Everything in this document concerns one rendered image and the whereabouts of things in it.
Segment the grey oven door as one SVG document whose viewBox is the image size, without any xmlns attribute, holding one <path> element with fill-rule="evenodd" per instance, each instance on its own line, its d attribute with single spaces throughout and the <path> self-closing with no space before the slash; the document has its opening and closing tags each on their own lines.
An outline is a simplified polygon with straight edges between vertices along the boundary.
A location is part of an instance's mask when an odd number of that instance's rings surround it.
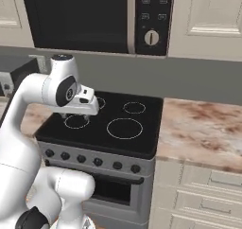
<svg viewBox="0 0 242 229">
<path fill-rule="evenodd" d="M 145 182 L 141 185 L 98 181 L 95 179 L 93 196 L 83 203 L 84 211 L 92 216 L 141 223 L 142 197 Z"/>
</svg>

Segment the cream drawer front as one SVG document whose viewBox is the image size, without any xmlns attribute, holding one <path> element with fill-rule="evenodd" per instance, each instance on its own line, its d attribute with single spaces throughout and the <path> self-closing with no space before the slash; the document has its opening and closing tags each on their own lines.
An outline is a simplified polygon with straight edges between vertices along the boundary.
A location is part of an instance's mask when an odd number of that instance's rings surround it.
<svg viewBox="0 0 242 229">
<path fill-rule="evenodd" d="M 192 219 L 174 215 L 169 224 L 169 229 L 242 229 L 241 227 L 229 226 L 205 220 Z"/>
<path fill-rule="evenodd" d="M 234 185 L 224 185 L 224 184 L 219 184 L 219 183 L 213 183 L 211 182 L 211 178 L 223 178 L 223 179 L 227 179 L 227 180 L 241 180 L 242 181 L 242 175 L 241 174 L 235 174 L 235 173 L 229 173 L 229 172 L 224 172 L 224 171 L 216 171 L 216 170 L 212 170 L 209 180 L 208 180 L 208 184 L 209 185 L 214 185 L 214 186 L 219 186 L 219 187 L 224 187 L 224 188 L 229 188 L 229 189 L 234 189 L 234 190 L 241 190 L 242 191 L 242 187 L 239 186 L 234 186 Z"/>
<path fill-rule="evenodd" d="M 200 205 L 210 205 L 216 208 L 231 209 L 232 214 L 219 213 L 216 211 L 202 209 Z M 207 216 L 218 216 L 226 220 L 242 221 L 242 203 L 227 200 L 223 198 L 217 198 L 215 196 L 186 192 L 182 190 L 177 191 L 176 201 L 174 207 L 183 212 L 195 212 L 204 214 Z"/>
</svg>

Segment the black glass hob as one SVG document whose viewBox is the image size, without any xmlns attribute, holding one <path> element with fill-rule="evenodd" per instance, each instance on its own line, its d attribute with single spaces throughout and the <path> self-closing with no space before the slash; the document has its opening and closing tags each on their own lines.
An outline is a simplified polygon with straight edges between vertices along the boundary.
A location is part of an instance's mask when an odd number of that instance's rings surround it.
<svg viewBox="0 0 242 229">
<path fill-rule="evenodd" d="M 52 114 L 36 131 L 45 143 L 150 159 L 158 143 L 164 101 L 97 91 L 98 114 Z"/>
</svg>

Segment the black microwave oven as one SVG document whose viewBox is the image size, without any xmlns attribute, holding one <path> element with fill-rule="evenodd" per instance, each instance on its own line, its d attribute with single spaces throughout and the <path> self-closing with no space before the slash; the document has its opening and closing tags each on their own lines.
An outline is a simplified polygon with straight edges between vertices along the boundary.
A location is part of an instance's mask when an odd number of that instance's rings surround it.
<svg viewBox="0 0 242 229">
<path fill-rule="evenodd" d="M 164 56 L 173 0 L 24 0 L 37 48 Z"/>
</svg>

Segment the grey oven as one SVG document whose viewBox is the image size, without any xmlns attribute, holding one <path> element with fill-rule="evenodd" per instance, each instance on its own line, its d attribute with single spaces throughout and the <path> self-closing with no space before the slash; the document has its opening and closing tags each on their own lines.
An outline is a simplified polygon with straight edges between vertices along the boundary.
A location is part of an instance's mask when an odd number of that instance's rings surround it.
<svg viewBox="0 0 242 229">
<path fill-rule="evenodd" d="M 147 229 L 155 160 L 39 143 L 48 166 L 80 170 L 95 178 L 84 212 L 104 229 Z"/>
</svg>

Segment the silver microwave dial knob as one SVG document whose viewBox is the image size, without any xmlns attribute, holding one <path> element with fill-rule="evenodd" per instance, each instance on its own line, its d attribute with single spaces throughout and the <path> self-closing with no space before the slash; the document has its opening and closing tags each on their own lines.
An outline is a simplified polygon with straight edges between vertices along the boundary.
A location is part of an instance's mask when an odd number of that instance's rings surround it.
<svg viewBox="0 0 242 229">
<path fill-rule="evenodd" d="M 160 36 L 157 31 L 155 30 L 149 30 L 145 34 L 145 42 L 148 45 L 155 45 L 159 42 Z"/>
</svg>

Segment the cream base cupboard panel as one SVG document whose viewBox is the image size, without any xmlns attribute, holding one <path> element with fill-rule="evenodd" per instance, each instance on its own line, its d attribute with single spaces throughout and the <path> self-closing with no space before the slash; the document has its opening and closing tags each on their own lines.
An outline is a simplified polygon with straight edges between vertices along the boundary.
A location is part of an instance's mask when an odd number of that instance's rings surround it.
<svg viewBox="0 0 242 229">
<path fill-rule="evenodd" d="M 148 229 L 158 229 L 161 220 L 160 208 L 172 207 L 176 194 L 175 187 L 179 184 L 182 170 L 182 164 L 156 161 Z"/>
</svg>

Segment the black microwave door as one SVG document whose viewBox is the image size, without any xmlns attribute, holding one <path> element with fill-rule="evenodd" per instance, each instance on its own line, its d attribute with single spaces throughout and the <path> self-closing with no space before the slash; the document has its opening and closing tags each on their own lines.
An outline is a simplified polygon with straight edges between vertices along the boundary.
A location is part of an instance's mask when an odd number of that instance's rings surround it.
<svg viewBox="0 0 242 229">
<path fill-rule="evenodd" d="M 24 0 L 39 48 L 126 53 L 127 0 Z"/>
</svg>

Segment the cream wall cupboard door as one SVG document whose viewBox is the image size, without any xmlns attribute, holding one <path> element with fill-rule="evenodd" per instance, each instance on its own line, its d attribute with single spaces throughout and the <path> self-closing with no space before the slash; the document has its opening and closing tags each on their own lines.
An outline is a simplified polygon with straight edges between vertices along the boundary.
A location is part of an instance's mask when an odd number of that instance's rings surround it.
<svg viewBox="0 0 242 229">
<path fill-rule="evenodd" d="M 242 0 L 174 0 L 168 55 L 242 62 Z"/>
<path fill-rule="evenodd" d="M 24 0 L 0 0 L 0 45 L 34 46 Z"/>
</svg>

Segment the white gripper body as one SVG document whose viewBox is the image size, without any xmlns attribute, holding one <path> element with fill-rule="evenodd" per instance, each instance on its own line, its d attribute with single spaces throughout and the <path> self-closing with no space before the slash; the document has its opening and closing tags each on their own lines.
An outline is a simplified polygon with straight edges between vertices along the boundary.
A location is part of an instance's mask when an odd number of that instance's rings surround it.
<svg viewBox="0 0 242 229">
<path fill-rule="evenodd" d="M 75 115 L 97 115 L 99 111 L 99 104 L 96 96 L 93 96 L 90 103 L 70 102 L 63 107 L 52 107 L 53 113 L 59 114 L 75 114 Z"/>
</svg>

